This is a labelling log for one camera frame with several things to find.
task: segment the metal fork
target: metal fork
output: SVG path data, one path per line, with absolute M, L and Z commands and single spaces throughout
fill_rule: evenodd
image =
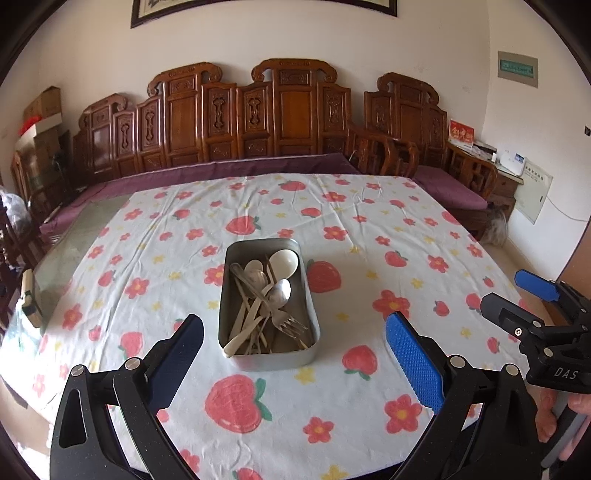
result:
M 252 294 L 256 296 L 258 299 L 260 299 L 261 303 L 265 307 L 267 307 L 269 312 L 271 312 L 271 321 L 273 322 L 275 328 L 277 328 L 277 330 L 279 330 L 280 332 L 283 332 L 286 335 L 296 340 L 299 340 L 299 338 L 304 334 L 304 332 L 308 328 L 302 325 L 300 322 L 298 322 L 289 313 L 273 307 L 273 305 L 271 305 L 267 298 L 250 283 L 248 277 L 244 273 L 244 269 L 239 264 L 233 263 L 232 265 L 230 265 L 230 271 L 234 275 L 236 275 L 236 278 L 240 280 L 242 283 L 244 283 L 252 292 Z

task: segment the purple cushion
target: purple cushion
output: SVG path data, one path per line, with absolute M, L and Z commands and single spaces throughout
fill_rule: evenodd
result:
M 413 180 L 447 209 L 484 210 L 488 202 L 440 168 L 419 165 Z

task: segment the white wall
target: white wall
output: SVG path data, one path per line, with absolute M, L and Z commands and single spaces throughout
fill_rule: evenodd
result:
M 568 216 L 591 215 L 591 86 L 560 37 L 523 0 L 488 0 L 491 83 L 483 139 L 517 150 L 554 177 L 549 198 Z M 497 52 L 538 58 L 539 88 L 497 77 Z M 539 275 L 556 278 L 586 222 L 548 200 L 532 225 L 515 210 L 509 240 Z
M 353 92 L 362 119 L 363 91 L 398 72 L 431 83 L 452 118 L 482 129 L 489 83 L 485 0 L 399 0 L 399 17 L 319 0 L 239 0 L 185 10 L 130 29 L 132 0 L 69 0 L 36 33 L 0 87 L 0 171 L 6 184 L 21 112 L 37 91 L 20 83 L 38 60 L 36 90 L 62 88 L 65 126 L 90 103 L 121 92 L 146 97 L 159 72 L 211 61 L 223 79 L 247 85 L 261 60 L 325 60 Z

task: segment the tablecloth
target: tablecloth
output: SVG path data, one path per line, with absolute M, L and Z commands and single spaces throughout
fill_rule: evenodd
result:
M 240 372 L 217 341 L 225 250 L 271 236 L 301 245 L 319 354 L 299 369 Z M 158 414 L 188 465 L 204 479 L 343 479 L 404 460 L 432 415 L 385 343 L 392 311 L 474 367 L 527 371 L 517 340 L 479 313 L 492 291 L 521 301 L 478 243 L 408 179 L 282 174 L 139 192 L 75 271 L 19 393 L 54 421 L 74 365 L 118 368 L 194 313 L 204 345 Z M 117 407 L 112 415 L 141 467 Z

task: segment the plastic bag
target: plastic bag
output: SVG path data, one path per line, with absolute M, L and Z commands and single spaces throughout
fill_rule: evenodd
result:
M 503 210 L 496 207 L 480 243 L 502 247 L 505 240 L 507 240 L 507 219 Z

